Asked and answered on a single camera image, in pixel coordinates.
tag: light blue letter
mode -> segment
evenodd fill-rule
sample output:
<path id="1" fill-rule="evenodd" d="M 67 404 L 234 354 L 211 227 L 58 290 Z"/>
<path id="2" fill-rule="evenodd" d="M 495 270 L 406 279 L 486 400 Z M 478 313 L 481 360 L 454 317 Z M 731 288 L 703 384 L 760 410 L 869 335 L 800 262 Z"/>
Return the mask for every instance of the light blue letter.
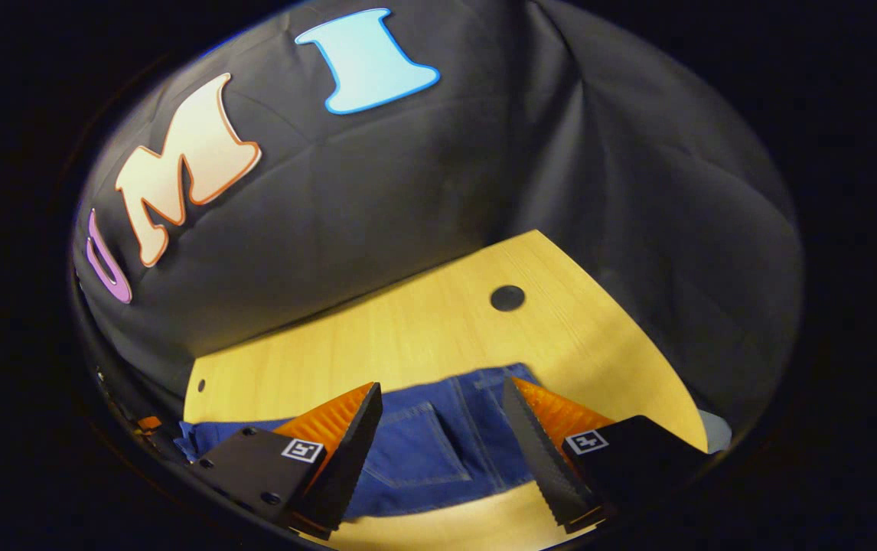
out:
<path id="1" fill-rule="evenodd" d="M 434 67 L 408 59 L 383 24 L 386 8 L 358 11 L 310 28 L 296 44 L 313 42 L 330 66 L 337 89 L 326 108 L 337 115 L 364 111 L 428 88 L 439 80 Z"/>

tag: letter m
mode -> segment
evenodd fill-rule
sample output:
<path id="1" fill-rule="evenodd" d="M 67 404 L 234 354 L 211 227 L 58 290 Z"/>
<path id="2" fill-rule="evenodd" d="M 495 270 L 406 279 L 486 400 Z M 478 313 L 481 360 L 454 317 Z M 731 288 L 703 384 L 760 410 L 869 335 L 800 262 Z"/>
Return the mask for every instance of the letter m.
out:
<path id="1" fill-rule="evenodd" d="M 221 74 L 184 99 L 173 114 L 158 155 L 135 148 L 116 179 L 126 213 L 139 241 L 142 264 L 153 266 L 166 250 L 168 236 L 154 224 L 147 208 L 180 226 L 184 210 L 183 166 L 191 179 L 190 200 L 204 205 L 252 170 L 261 158 L 253 141 L 242 141 L 231 128 L 221 103 L 221 90 L 231 74 Z"/>

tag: blue denim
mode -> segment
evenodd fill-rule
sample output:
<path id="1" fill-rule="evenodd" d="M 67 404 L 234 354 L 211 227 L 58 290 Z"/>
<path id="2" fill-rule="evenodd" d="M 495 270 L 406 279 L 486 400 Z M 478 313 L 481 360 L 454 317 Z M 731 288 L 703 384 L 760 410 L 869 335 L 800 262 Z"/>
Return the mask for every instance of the blue denim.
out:
<path id="1" fill-rule="evenodd" d="M 344 520 L 421 513 L 532 481 L 503 412 L 505 377 L 537 383 L 526 366 L 514 364 L 383 394 L 383 414 Z M 272 430 L 287 421 L 250 425 Z M 184 437 L 175 442 L 196 461 L 247 423 L 180 425 Z"/>

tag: wooden table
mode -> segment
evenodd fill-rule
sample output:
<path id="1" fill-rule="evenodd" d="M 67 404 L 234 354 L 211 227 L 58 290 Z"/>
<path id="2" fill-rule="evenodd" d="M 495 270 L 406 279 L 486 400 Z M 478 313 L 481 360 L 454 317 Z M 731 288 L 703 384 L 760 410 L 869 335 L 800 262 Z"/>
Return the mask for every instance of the wooden table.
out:
<path id="1" fill-rule="evenodd" d="M 516 285 L 523 306 L 491 293 Z M 194 364 L 187 422 L 296 416 L 371 380 L 382 391 L 522 362 L 545 388 L 611 419 L 646 415 L 701 450 L 707 435 L 670 364 L 588 273 L 539 231 Z M 204 391 L 197 385 L 204 381 Z M 542 549 L 570 540 L 533 482 L 403 517 L 343 523 L 338 549 Z"/>

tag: letter cutout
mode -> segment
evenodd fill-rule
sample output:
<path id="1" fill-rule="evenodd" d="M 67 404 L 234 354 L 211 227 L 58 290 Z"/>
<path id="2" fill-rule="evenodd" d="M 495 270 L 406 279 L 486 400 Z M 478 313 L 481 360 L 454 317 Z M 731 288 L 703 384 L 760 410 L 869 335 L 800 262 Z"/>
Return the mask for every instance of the letter cutout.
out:
<path id="1" fill-rule="evenodd" d="M 187 219 L 181 164 L 191 177 L 191 203 L 204 205 L 261 158 L 258 144 L 240 140 L 224 112 L 221 90 L 230 78 L 231 73 L 221 74 L 184 99 L 166 130 L 161 155 L 139 146 L 119 172 L 116 190 L 122 192 L 144 266 L 159 261 L 169 240 L 165 227 L 149 219 L 147 207 L 176 226 Z"/>
<path id="2" fill-rule="evenodd" d="M 99 257 L 95 254 L 96 246 L 99 247 L 99 254 L 102 255 L 102 260 L 106 261 L 106 266 L 111 269 L 112 275 L 106 273 L 102 264 L 99 264 Z M 123 304 L 129 304 L 132 300 L 132 289 L 129 287 L 125 273 L 119 268 L 116 259 L 109 252 L 109 247 L 106 247 L 106 241 L 99 233 L 99 224 L 95 222 L 95 209 L 92 209 L 88 215 L 88 241 L 85 244 L 85 256 L 88 257 L 88 263 L 95 269 L 96 275 L 102 279 L 102 283 L 105 283 L 106 289 L 112 293 L 112 296 Z"/>
<path id="3" fill-rule="evenodd" d="M 360 112 L 428 88 L 439 81 L 434 67 L 412 62 L 383 24 L 386 8 L 358 11 L 310 28 L 296 44 L 313 42 L 337 89 L 326 100 L 336 115 Z"/>

